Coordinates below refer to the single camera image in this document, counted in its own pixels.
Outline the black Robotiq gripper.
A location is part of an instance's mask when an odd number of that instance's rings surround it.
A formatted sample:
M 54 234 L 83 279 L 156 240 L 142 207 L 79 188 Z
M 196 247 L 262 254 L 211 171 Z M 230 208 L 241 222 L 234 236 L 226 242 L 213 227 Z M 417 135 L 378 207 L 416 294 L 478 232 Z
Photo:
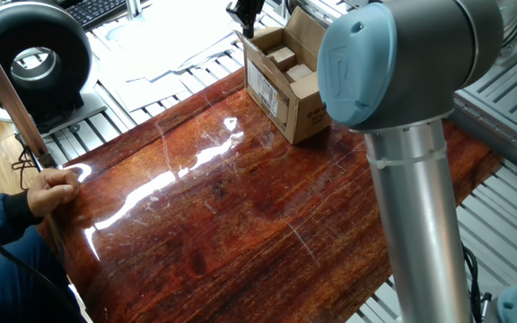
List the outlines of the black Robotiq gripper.
M 253 38 L 255 22 L 261 13 L 265 0 L 238 0 L 237 3 L 229 3 L 225 10 L 240 24 L 242 33 L 246 38 Z

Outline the person's bare hand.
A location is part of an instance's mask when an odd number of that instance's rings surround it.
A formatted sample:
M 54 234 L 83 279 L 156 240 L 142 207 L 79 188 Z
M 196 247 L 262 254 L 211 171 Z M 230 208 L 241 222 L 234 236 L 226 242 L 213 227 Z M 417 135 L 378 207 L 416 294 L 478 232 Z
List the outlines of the person's bare hand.
M 78 175 L 72 170 L 45 169 L 27 191 L 28 206 L 36 218 L 42 218 L 74 200 L 79 191 Z

